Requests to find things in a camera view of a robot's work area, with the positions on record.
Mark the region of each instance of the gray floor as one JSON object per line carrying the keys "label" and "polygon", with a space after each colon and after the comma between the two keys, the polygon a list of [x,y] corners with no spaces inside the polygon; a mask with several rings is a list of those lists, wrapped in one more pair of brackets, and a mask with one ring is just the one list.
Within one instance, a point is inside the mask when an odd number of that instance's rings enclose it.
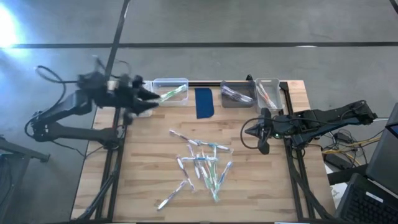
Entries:
{"label": "gray floor", "polygon": [[[6,0],[0,2],[7,40],[21,44],[111,43],[122,0]],[[121,42],[363,42],[398,41],[398,14],[388,0],[136,0],[129,6]],[[93,69],[92,55],[108,59],[110,49],[2,49],[0,51],[0,133],[9,141],[51,153],[32,161],[7,223],[68,220],[82,158],[23,133],[33,112],[51,106],[61,86],[34,73],[46,65],[65,80]],[[145,79],[239,80],[277,77],[305,80],[312,108],[328,109],[367,100],[379,116],[398,101],[398,47],[266,49],[119,49]],[[118,74],[125,69],[115,65]],[[68,92],[75,89],[68,86]],[[89,128],[94,113],[62,121]],[[385,122],[348,127],[357,139],[377,133]],[[60,141],[86,150],[86,141]],[[373,147],[366,149],[371,157]]]}

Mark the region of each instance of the computer monitor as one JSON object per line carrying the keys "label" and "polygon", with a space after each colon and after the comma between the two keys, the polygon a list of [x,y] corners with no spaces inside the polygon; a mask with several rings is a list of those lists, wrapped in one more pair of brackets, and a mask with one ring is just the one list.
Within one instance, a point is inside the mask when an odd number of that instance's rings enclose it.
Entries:
{"label": "computer monitor", "polygon": [[366,175],[398,195],[398,103],[396,103],[366,169]]}

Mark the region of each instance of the blue cloth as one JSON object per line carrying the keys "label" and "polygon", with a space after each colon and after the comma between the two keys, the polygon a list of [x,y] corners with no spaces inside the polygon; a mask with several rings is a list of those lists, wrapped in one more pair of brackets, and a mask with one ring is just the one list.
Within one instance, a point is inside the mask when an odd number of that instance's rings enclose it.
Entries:
{"label": "blue cloth", "polygon": [[195,88],[197,119],[210,118],[214,115],[213,94],[209,88]]}

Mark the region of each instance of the wooden table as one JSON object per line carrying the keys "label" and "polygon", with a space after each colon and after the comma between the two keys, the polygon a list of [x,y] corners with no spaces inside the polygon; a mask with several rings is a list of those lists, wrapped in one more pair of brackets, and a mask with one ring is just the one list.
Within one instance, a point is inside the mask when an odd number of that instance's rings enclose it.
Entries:
{"label": "wooden table", "polygon": [[[310,109],[303,81],[288,81],[294,111]],[[196,119],[195,91],[189,90],[188,105],[160,107],[150,118],[138,118],[126,133],[114,222],[273,222],[296,221],[292,187],[282,140],[270,139],[271,152],[262,155],[257,149],[245,148],[239,139],[242,124],[257,117],[254,108],[221,107],[219,88],[211,88],[215,114],[209,119]],[[114,110],[98,110],[94,128],[112,125]],[[163,201],[183,179],[175,157],[189,156],[187,143],[169,134],[174,129],[189,138],[218,142],[234,149],[219,153],[218,172],[233,160],[233,167],[214,203],[204,183],[198,180],[193,164],[186,162],[197,192],[188,185],[168,204],[157,211]],[[245,136],[255,146],[257,139]],[[88,153],[99,146],[91,142]],[[318,147],[307,148],[304,157],[310,188],[326,210],[335,208]],[[84,163],[72,218],[79,216],[100,188],[106,151],[92,154]],[[306,210],[303,193],[300,193]]]}

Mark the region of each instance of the plastic bin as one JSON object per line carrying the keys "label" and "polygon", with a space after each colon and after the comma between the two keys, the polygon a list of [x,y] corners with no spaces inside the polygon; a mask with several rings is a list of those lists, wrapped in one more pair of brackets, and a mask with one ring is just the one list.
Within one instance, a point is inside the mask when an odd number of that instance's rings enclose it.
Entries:
{"label": "plastic bin", "polygon": [[249,82],[226,82],[222,81],[221,82],[221,87],[227,86],[230,89],[237,91],[238,93],[241,93],[243,95],[246,95],[250,98],[253,99],[252,102],[246,103],[246,102],[240,102],[237,100],[232,99],[230,96],[222,94],[221,93],[221,105],[224,108],[250,108],[254,106],[257,101],[256,101],[256,89],[255,89],[255,83],[254,81],[249,81]]}
{"label": "plastic bin", "polygon": [[[158,95],[168,93],[182,85],[187,85],[188,88],[188,80],[186,78],[157,78],[153,82],[154,93]],[[183,106],[187,103],[188,90],[180,92],[166,101],[159,102],[159,106]]]}
{"label": "plastic bin", "polygon": [[282,99],[280,98],[280,87],[279,87],[279,79],[277,78],[257,78],[256,85],[260,83],[263,85],[265,91],[267,92],[269,98],[275,103],[276,109],[271,109],[267,106],[267,103],[259,97],[259,92],[256,90],[257,97],[257,113],[261,114],[261,108],[268,108],[271,112],[278,112],[284,108],[282,104]]}
{"label": "plastic bin", "polygon": [[[146,90],[148,91],[154,91],[154,88],[152,86],[152,81],[144,81],[144,85],[142,87],[144,87]],[[136,114],[132,114],[133,118],[147,118],[150,117],[152,115],[152,110],[146,110],[144,112],[142,112],[141,114],[139,114],[139,116],[137,116]]]}

